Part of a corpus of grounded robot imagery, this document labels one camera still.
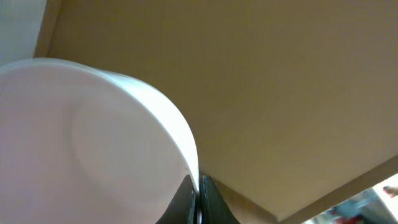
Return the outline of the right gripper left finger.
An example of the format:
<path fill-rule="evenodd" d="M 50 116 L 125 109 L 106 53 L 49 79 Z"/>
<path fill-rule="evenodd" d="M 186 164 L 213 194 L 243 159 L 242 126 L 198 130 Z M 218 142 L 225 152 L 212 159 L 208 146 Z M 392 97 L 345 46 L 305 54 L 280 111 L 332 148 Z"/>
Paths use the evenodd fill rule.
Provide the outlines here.
<path fill-rule="evenodd" d="M 196 198 L 197 194 L 191 177 L 186 175 L 156 224 L 195 224 L 197 222 Z"/>

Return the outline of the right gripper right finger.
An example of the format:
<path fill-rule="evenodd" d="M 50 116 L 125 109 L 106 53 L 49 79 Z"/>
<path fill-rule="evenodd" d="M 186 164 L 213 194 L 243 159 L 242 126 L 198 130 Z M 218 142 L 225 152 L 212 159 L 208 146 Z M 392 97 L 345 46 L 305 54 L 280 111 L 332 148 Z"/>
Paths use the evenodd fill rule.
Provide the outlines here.
<path fill-rule="evenodd" d="M 200 204 L 202 224 L 240 224 L 208 175 L 201 177 Z"/>

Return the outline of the pink bowl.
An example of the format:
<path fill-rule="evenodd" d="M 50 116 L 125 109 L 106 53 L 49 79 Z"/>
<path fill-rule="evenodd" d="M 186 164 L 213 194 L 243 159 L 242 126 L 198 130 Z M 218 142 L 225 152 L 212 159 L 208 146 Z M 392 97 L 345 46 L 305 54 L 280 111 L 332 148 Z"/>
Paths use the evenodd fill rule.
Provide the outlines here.
<path fill-rule="evenodd" d="M 51 58 L 1 67 L 1 222 L 156 223 L 186 175 L 192 131 L 159 90 Z"/>

